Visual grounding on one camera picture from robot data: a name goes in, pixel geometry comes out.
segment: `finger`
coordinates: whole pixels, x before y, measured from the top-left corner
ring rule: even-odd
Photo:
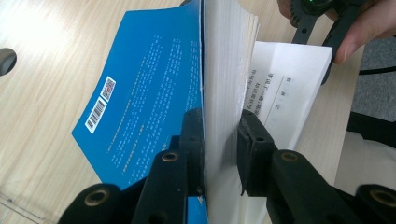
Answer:
[[[377,37],[396,35],[396,1],[383,0],[358,16],[346,33],[334,58],[343,63],[358,48]]]
[[[287,19],[291,19],[290,15],[290,0],[276,0],[279,12]]]

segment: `wooden table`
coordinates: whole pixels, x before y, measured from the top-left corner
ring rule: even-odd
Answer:
[[[0,77],[0,220],[56,223],[77,194],[99,182],[71,131],[101,75],[120,20],[126,10],[180,2],[0,2],[0,48],[18,55],[14,69]],[[291,41],[294,29],[275,0],[242,4],[260,15],[259,40]],[[310,43],[320,44],[329,27],[321,19]],[[335,179],[361,53],[333,67],[298,144],[329,183]]]

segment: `black plastic part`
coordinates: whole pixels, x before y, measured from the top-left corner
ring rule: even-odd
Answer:
[[[187,153],[189,196],[205,196],[204,124],[201,108],[184,114],[179,148]]]
[[[356,193],[367,223],[395,223],[396,191],[379,185],[363,185]]]
[[[396,122],[351,112],[346,129],[349,132],[361,134],[366,140],[396,148]]]
[[[160,152],[151,166],[131,224],[184,224],[186,208],[186,153],[183,150]]]
[[[59,224],[112,223],[121,192],[115,185],[97,184],[84,189],[64,211]]]
[[[362,223],[302,154],[275,152],[271,172],[294,223]]]
[[[274,140],[260,120],[244,110],[238,127],[237,166],[242,189],[249,196],[267,196],[271,155],[275,151]]]
[[[17,53],[13,49],[0,49],[0,76],[9,73],[17,63]]]

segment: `black clamp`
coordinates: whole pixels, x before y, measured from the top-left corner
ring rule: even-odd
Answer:
[[[259,119],[243,111],[237,166],[243,190],[267,197],[275,224],[395,223],[396,191],[363,185],[353,197],[330,186],[300,153],[277,150]]]
[[[359,15],[361,6],[367,0],[292,0],[290,15],[297,30],[291,43],[306,44],[311,36],[315,23],[321,15],[330,9],[338,14],[338,20],[333,24],[322,46],[332,48],[332,60],[341,45],[352,23]],[[331,66],[322,80],[324,84],[329,77]]]

